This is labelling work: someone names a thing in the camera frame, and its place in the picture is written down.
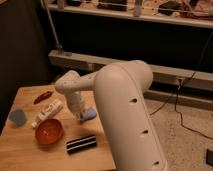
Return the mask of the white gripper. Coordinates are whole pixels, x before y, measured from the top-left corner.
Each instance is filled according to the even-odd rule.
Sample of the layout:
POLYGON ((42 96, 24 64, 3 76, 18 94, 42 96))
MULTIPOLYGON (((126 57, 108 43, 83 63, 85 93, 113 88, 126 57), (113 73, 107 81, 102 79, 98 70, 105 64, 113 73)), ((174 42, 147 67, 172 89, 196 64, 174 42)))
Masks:
POLYGON ((67 97, 67 106, 68 109, 73 113, 76 114, 77 120, 82 120, 82 115, 85 113, 85 101, 83 100, 80 92, 74 92, 68 94, 67 97))

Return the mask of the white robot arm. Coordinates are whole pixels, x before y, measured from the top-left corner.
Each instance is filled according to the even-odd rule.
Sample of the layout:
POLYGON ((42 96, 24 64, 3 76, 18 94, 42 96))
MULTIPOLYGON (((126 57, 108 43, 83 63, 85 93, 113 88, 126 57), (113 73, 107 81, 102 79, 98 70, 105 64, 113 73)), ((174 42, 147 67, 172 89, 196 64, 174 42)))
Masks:
POLYGON ((153 81, 150 66, 140 60, 108 64, 80 76, 69 71, 55 83, 71 112, 82 91, 91 90, 117 171, 169 171, 143 93, 153 81))

